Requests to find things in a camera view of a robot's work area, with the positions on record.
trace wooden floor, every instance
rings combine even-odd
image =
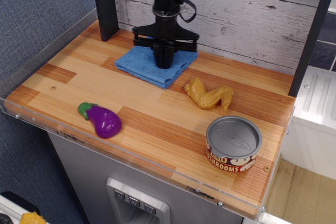
[[[266,212],[292,224],[336,223],[336,180],[281,160]]]

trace yellow object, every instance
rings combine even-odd
[[[27,212],[22,215],[19,224],[46,224],[46,221],[36,212]]]
[[[232,88],[228,86],[220,86],[217,89],[207,92],[199,78],[192,79],[190,84],[184,86],[184,89],[201,109],[210,109],[221,100],[222,108],[226,111],[233,95]]]

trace tin can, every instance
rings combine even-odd
[[[209,161],[227,172],[251,168],[262,144],[258,127],[239,116],[223,116],[213,121],[206,132]]]

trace wooden countertop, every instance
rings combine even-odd
[[[262,207],[295,99],[292,77],[199,52],[166,90],[118,70],[114,61],[132,48],[133,34],[118,31],[100,40],[98,21],[33,74],[5,102],[13,114],[100,153],[136,166],[208,200],[255,218]],[[229,109],[200,109],[184,86],[199,77],[207,90],[233,88]],[[95,135],[77,112],[92,102],[119,115],[122,131],[107,140]],[[260,129],[263,144],[255,165],[241,173],[215,167],[205,154],[206,130],[220,116],[237,115]]]

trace black frame pillar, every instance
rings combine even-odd
[[[320,0],[319,2],[314,20],[308,33],[308,38],[305,47],[303,48],[298,67],[296,69],[294,79],[288,93],[292,97],[296,97],[299,93],[302,80],[306,73],[309,60],[313,53],[317,38],[319,37],[320,30],[323,25],[325,16],[327,14],[330,2],[331,0]]]
[[[100,36],[107,41],[119,30],[115,0],[96,0]]]

